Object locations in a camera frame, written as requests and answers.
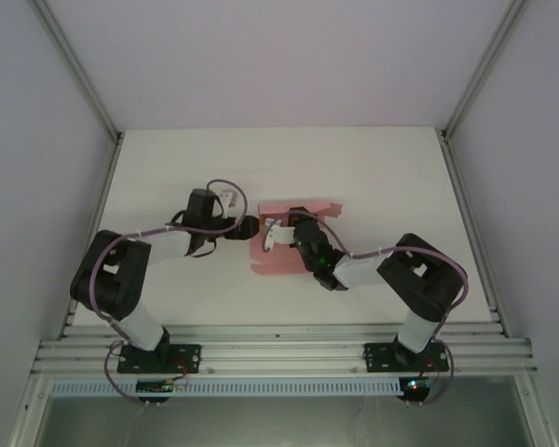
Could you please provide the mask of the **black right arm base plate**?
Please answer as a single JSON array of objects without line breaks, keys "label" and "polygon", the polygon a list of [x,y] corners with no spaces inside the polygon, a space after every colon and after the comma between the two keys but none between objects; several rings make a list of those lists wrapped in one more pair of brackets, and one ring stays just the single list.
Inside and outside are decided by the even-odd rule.
[{"label": "black right arm base plate", "polygon": [[362,357],[369,373],[444,373],[450,371],[445,348],[429,343],[420,353],[413,353],[396,342],[368,343]]}]

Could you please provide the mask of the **aluminium table side rail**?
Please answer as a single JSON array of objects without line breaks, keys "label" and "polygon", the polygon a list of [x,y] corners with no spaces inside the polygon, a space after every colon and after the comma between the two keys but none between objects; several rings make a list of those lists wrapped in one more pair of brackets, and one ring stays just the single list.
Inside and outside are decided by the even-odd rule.
[{"label": "aluminium table side rail", "polygon": [[[83,260],[85,253],[90,246],[91,240],[99,229],[105,203],[116,171],[117,160],[119,159],[126,133],[126,131],[122,131],[117,134],[116,142],[113,144],[108,157],[106,158],[105,165],[97,186],[97,193],[92,202],[88,229],[82,241],[80,252],[76,259],[76,267],[74,268],[73,276],[75,275],[78,266]],[[56,335],[56,340],[61,340],[62,337],[65,335],[67,331],[66,328],[69,325],[69,318],[74,315],[76,306],[76,301],[70,298],[69,294],[68,300],[66,302],[66,307],[64,308],[62,314],[61,325]]]},{"label": "aluminium table side rail", "polygon": [[446,139],[446,134],[443,130],[436,130],[437,138],[443,153],[445,166],[448,170],[451,184],[456,196],[457,205],[460,210],[462,221],[469,238],[470,248],[472,251],[473,259],[476,264],[478,276],[484,290],[485,300],[489,308],[498,317],[498,323],[502,327],[502,333],[509,337],[510,330],[505,321],[504,305],[500,302],[498,293],[498,285],[493,275],[493,270],[488,260],[487,253],[484,249],[484,242],[476,220],[476,215],[470,201],[468,188],[462,171],[457,162],[457,157],[453,146]]}]

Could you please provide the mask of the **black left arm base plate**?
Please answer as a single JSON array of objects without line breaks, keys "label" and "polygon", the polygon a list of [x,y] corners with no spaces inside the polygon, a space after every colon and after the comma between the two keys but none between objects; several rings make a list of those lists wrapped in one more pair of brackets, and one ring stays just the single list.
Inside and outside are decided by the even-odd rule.
[{"label": "black left arm base plate", "polygon": [[154,351],[143,351],[124,345],[116,371],[120,374],[198,373],[201,345],[169,345]]}]

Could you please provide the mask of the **pink cloth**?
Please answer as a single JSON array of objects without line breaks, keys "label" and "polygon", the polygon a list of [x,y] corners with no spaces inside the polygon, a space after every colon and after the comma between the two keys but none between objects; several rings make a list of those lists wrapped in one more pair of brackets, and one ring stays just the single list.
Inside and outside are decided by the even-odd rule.
[{"label": "pink cloth", "polygon": [[304,208],[318,215],[323,221],[326,218],[337,219],[342,212],[341,204],[325,199],[293,199],[260,203],[257,208],[260,221],[259,233],[250,240],[251,270],[255,274],[279,276],[307,273],[296,248],[275,243],[268,253],[263,253],[262,249],[266,219],[276,218],[292,208]]}]

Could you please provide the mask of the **aluminium mounting rail bed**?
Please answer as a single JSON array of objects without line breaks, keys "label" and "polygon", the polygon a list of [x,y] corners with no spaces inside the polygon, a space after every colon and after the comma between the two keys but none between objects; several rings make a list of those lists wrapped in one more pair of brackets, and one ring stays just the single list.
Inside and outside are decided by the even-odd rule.
[{"label": "aluminium mounting rail bed", "polygon": [[[366,372],[363,347],[390,342],[396,324],[169,327],[178,344],[200,345],[199,377],[353,377]],[[448,323],[441,338],[454,355],[458,376],[535,373],[528,339],[509,337],[496,322]],[[34,375],[90,378],[102,375],[115,335],[102,326],[68,326],[61,339],[40,343]]]}]

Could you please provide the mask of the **aluminium frame post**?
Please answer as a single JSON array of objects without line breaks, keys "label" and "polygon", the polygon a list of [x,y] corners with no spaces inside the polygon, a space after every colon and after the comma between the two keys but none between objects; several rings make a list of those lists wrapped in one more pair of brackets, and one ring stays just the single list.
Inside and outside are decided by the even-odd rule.
[{"label": "aluminium frame post", "polygon": [[108,113],[101,95],[91,82],[89,75],[84,69],[80,59],[77,57],[68,37],[52,12],[48,1],[26,0],[26,2],[33,11],[52,46],[58,52],[65,68],[75,82],[78,90],[89,106],[89,109],[99,121],[102,129],[113,142],[118,143],[121,132],[117,129],[114,120]]},{"label": "aluminium frame post", "polygon": [[530,3],[531,0],[509,0],[466,87],[463,89],[453,112],[443,127],[442,135],[446,143],[450,143],[460,130]]}]

